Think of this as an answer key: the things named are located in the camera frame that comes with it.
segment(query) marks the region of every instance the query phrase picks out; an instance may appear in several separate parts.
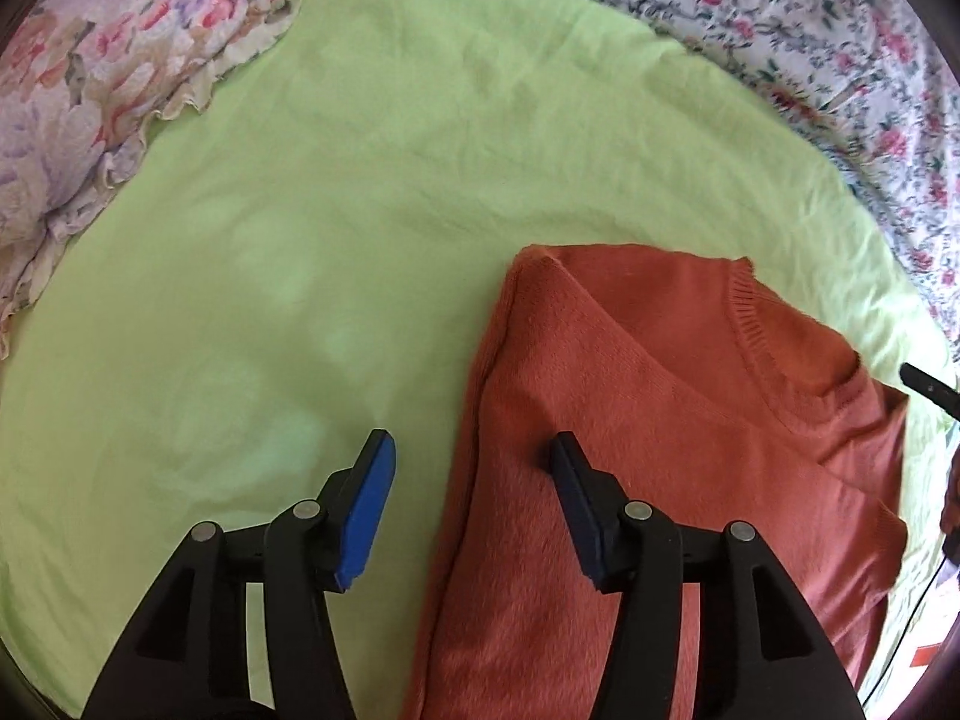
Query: orange sweater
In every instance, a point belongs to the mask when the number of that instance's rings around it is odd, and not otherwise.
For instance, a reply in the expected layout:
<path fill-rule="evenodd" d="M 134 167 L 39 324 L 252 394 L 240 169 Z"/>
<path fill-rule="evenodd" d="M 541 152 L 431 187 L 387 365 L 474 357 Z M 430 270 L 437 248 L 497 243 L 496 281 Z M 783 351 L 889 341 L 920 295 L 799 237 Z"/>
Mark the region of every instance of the orange sweater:
<path fill-rule="evenodd" d="M 544 470 L 560 430 L 676 522 L 757 525 L 858 679 L 906 543 L 904 412 L 746 260 L 521 252 L 470 377 L 404 720 L 589 717 L 618 597 L 581 575 Z M 674 718 L 696 673 L 683 600 Z"/>

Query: black cable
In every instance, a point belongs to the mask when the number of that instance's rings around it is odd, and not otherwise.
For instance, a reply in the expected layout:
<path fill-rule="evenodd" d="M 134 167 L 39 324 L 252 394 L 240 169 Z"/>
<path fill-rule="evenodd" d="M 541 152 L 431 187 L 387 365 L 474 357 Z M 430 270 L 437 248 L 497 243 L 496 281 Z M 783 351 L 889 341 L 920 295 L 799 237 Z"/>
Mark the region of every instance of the black cable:
<path fill-rule="evenodd" d="M 926 583 L 926 586 L 923 589 L 923 592 L 920 594 L 920 600 L 917 601 L 917 605 L 915 605 L 915 607 L 910 613 L 910 616 L 907 618 L 906 625 L 904 626 L 904 631 L 901 633 L 901 637 L 896 641 L 896 647 L 894 647 L 894 653 L 890 656 L 889 661 L 887 661 L 887 664 L 883 667 L 883 671 L 880 672 L 880 676 L 877 677 L 877 682 L 871 688 L 870 692 L 867 694 L 867 697 L 863 700 L 864 706 L 870 703 L 870 699 L 874 697 L 874 693 L 877 692 L 877 688 L 879 688 L 880 685 L 882 685 L 883 680 L 887 676 L 887 672 L 890 671 L 890 667 L 894 664 L 894 661 L 896 660 L 896 654 L 899 653 L 899 648 L 901 648 L 901 645 L 904 644 L 904 639 L 906 638 L 907 633 L 910 631 L 910 626 L 913 625 L 913 618 L 917 616 L 917 613 L 920 610 L 920 606 L 923 605 L 923 600 L 925 600 L 926 598 L 926 594 L 928 594 L 928 592 L 930 591 L 930 587 L 933 587 L 934 581 L 936 581 L 937 577 L 940 576 L 940 572 L 944 569 L 945 565 L 947 565 L 946 555 L 944 555 L 942 560 L 940 560 L 940 565 L 937 567 L 937 570 L 934 571 L 933 576 L 930 577 L 930 581 Z"/>

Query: floral pillow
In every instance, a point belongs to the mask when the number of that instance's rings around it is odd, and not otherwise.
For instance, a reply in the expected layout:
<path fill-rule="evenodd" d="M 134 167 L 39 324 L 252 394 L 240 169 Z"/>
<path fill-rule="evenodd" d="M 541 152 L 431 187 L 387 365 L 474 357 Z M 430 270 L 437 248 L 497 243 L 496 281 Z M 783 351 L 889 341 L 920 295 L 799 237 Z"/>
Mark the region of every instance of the floral pillow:
<path fill-rule="evenodd" d="M 39 0 L 0 55 L 0 359 L 14 312 L 131 178 L 152 116 L 203 109 L 295 0 Z"/>

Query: ribbed neckline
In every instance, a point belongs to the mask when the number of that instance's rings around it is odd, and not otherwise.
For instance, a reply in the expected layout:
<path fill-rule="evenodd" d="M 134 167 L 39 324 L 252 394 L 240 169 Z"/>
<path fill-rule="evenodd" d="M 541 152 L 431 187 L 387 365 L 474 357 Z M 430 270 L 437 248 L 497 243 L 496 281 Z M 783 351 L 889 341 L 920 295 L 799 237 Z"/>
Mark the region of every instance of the ribbed neckline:
<path fill-rule="evenodd" d="M 744 362 L 777 418 L 794 431 L 821 431 L 870 386 L 859 355 L 850 378 L 823 395 L 804 391 L 779 368 L 757 315 L 754 266 L 744 258 L 731 262 L 731 320 Z"/>

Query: floral bedspread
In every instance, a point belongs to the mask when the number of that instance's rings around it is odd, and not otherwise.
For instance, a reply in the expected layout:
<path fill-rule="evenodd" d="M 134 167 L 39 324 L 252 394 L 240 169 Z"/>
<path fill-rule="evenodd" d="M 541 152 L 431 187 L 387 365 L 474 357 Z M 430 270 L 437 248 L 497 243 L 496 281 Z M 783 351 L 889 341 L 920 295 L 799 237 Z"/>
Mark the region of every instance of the floral bedspread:
<path fill-rule="evenodd" d="M 960 94 L 906 0 L 596 0 L 769 98 L 837 163 L 960 358 Z"/>
<path fill-rule="evenodd" d="M 203 109 L 296 0 L 39 0 L 0 55 L 0 359 L 11 316 L 131 178 L 151 117 Z"/>

